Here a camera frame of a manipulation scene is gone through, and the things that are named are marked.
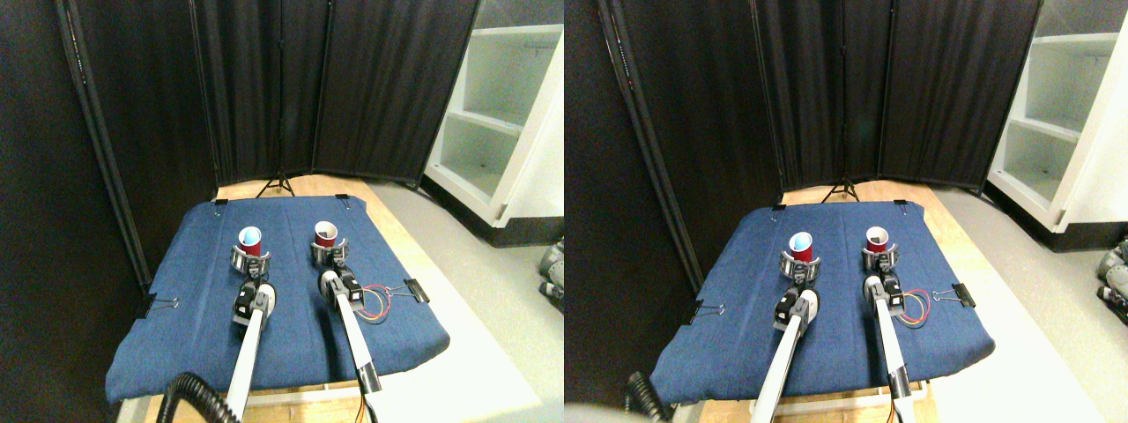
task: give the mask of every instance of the coiled cable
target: coiled cable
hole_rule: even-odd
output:
[[[627,412],[642,412],[652,422],[668,422],[672,418],[669,407],[662,405],[654,391],[654,385],[642,372],[634,372],[627,378]]]
[[[157,413],[157,423],[171,423],[180,399],[192,404],[208,423],[239,423],[239,418],[219,393],[191,372],[183,372],[168,384],[165,399],[160,402],[160,412]]]

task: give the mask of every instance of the black binder clip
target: black binder clip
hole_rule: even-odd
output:
[[[787,204],[776,204],[772,206],[772,221],[778,220],[779,214],[783,214],[783,210],[787,208]]]
[[[705,300],[697,300],[697,301],[694,301],[694,303],[696,306],[696,307],[694,307],[694,312],[689,315],[689,319],[686,323],[684,323],[682,325],[687,325],[687,326],[688,325],[693,325],[694,320],[696,320],[698,317],[705,317],[705,316],[712,316],[712,315],[721,316],[721,315],[724,314],[724,305],[723,303],[720,305],[720,306],[705,306]],[[702,309],[712,310],[712,311],[706,311],[704,314],[700,314]]]
[[[391,291],[402,290],[406,288],[412,293],[391,293]],[[423,287],[420,285],[420,281],[414,279],[405,279],[403,287],[396,287],[388,290],[391,297],[414,297],[415,302],[431,302],[431,298],[423,292]]]
[[[164,305],[164,306],[160,306],[160,307],[157,307],[157,308],[152,308],[152,303],[153,302],[167,302],[167,305]],[[144,296],[143,299],[141,299],[141,303],[138,306],[138,309],[136,309],[136,317],[135,318],[143,319],[146,317],[149,317],[149,311],[160,310],[160,309],[164,309],[164,308],[177,308],[179,306],[180,306],[180,299],[179,298],[174,298],[171,300],[161,300],[161,299],[157,299],[157,294],[156,293],[148,293],[148,294]]]
[[[893,200],[893,204],[897,204],[901,209],[901,215],[909,215],[908,205],[909,202],[905,200]]]
[[[215,215],[219,215],[219,206],[227,205],[227,199],[215,199]]]
[[[349,206],[349,194],[337,194],[337,200],[345,203],[345,210],[352,210],[352,208]]]
[[[941,297],[942,294],[945,294],[945,293],[949,293],[949,292],[955,292],[955,298]],[[976,307],[976,300],[973,300],[971,298],[971,292],[968,292],[968,288],[964,287],[962,283],[953,283],[952,284],[952,289],[950,289],[948,291],[944,291],[944,292],[932,291],[932,300],[933,301],[941,301],[941,300],[960,301],[960,303],[962,303],[963,307],[971,307],[971,308]]]

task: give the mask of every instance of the black room divider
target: black room divider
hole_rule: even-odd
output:
[[[1039,6],[897,2],[881,175],[981,188]]]
[[[96,118],[151,274],[184,213],[215,192],[192,10],[185,2],[81,0],[72,11]]]
[[[653,125],[654,175],[685,227],[697,289],[740,220],[781,192],[752,17],[738,1],[608,6],[631,68],[620,83],[629,76],[624,92]]]
[[[476,9],[199,0],[219,184],[265,179],[280,167],[417,184]]]
[[[314,169],[417,184],[477,1],[335,8]]]
[[[565,14],[564,197],[575,282],[564,302],[564,399],[618,406],[627,376],[654,367],[694,291],[684,263],[671,259],[678,246],[608,59],[598,8],[572,3]]]
[[[0,5],[3,422],[112,420],[104,379],[140,302],[72,79],[67,10]]]
[[[978,190],[1038,5],[754,0],[783,188],[845,174]]]

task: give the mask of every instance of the table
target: table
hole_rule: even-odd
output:
[[[784,194],[783,203],[818,203],[829,190],[829,186],[817,186],[790,192]],[[920,184],[875,180],[857,184],[857,195],[864,201],[908,200],[925,208],[925,223],[957,277],[975,296],[976,311],[987,333],[995,338],[995,352],[982,361],[957,374],[932,380],[928,396],[916,403],[917,422],[1103,421],[1046,335],[932,190]],[[827,201],[846,199],[836,194]],[[875,393],[876,389],[865,389],[784,398],[781,404],[853,398]],[[705,402],[699,422],[748,422],[751,403],[755,402]],[[881,405],[778,416],[775,421],[884,422],[888,416],[888,405]]]
[[[381,376],[388,404],[381,422],[464,422],[540,405],[539,398],[497,345],[450,281],[426,256],[407,230],[360,179],[327,175],[291,178],[298,195],[349,194],[368,203],[368,215],[396,257],[426,290],[431,309],[450,334],[450,346],[413,370]],[[265,180],[250,180],[219,190],[219,199],[252,199]],[[277,188],[263,196],[289,195]],[[247,422],[351,421],[360,406],[355,381],[289,389],[253,391]],[[118,422],[155,422],[162,396],[125,400]],[[182,405],[177,422],[202,422],[191,406]]]

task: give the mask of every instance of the blue denim cloth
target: blue denim cloth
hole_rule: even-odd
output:
[[[263,252],[271,253],[270,283],[276,291],[250,388],[355,379],[340,314],[331,311],[318,292],[320,272],[309,253],[314,224],[331,221],[338,228],[337,240],[349,239],[346,264],[362,285],[394,288],[411,276],[372,224],[364,202],[353,197],[349,205],[352,209],[345,210],[343,201],[321,196],[235,200],[219,206],[218,217],[212,203],[193,208],[150,290],[161,299],[179,298],[180,305],[133,323],[106,374],[106,398],[113,403],[164,393],[184,371],[199,374],[220,391],[228,389],[246,331],[231,321],[244,275],[229,261],[239,230],[247,226],[263,231]],[[379,309],[374,297],[368,294],[367,300],[369,310]],[[380,374],[413,369],[450,344],[450,335],[431,307],[409,297],[393,297],[386,323],[361,323],[360,327]]]
[[[787,249],[787,240],[799,231],[814,237],[814,256],[822,257],[816,284],[820,306],[799,340],[783,395],[888,386],[875,316],[862,293],[866,272],[861,250],[865,230],[873,226],[885,228],[889,243],[900,246],[895,270],[902,290],[946,291],[959,282],[918,204],[830,203],[756,210],[740,222],[697,297],[706,306],[724,303],[724,314],[681,326],[658,360],[651,380],[662,400],[759,396],[783,336],[772,327],[775,303],[790,283],[779,272],[779,252]],[[975,296],[976,288],[968,288]],[[906,303],[908,315],[920,315],[916,301],[907,299]],[[911,380],[955,373],[995,351],[995,341],[975,309],[957,301],[933,302],[923,328],[893,324]]]

